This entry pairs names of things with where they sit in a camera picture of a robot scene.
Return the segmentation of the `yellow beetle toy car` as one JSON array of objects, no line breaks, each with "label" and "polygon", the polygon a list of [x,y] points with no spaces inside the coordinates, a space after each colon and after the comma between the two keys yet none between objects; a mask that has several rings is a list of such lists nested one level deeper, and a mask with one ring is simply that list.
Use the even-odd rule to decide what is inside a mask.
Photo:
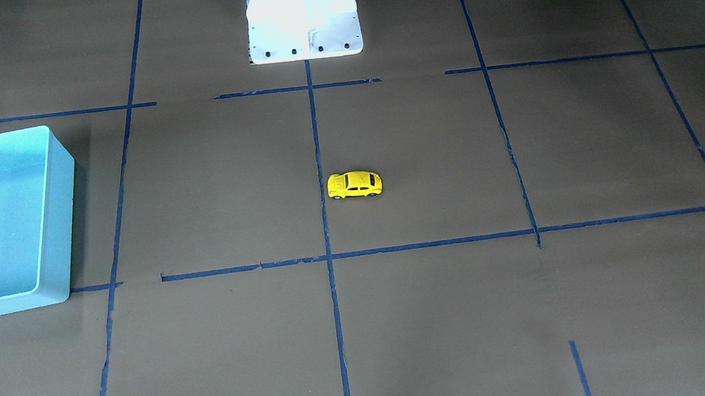
[{"label": "yellow beetle toy car", "polygon": [[326,183],[328,197],[344,199],[353,197],[373,197],[383,190],[382,178],[379,174],[368,171],[350,171],[333,174]]}]

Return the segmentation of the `teal plastic bin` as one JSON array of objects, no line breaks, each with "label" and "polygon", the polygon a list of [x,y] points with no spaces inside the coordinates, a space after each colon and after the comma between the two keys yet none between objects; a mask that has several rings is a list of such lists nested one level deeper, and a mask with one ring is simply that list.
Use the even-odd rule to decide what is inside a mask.
[{"label": "teal plastic bin", "polygon": [[49,127],[0,133],[0,316],[69,298],[74,170]]}]

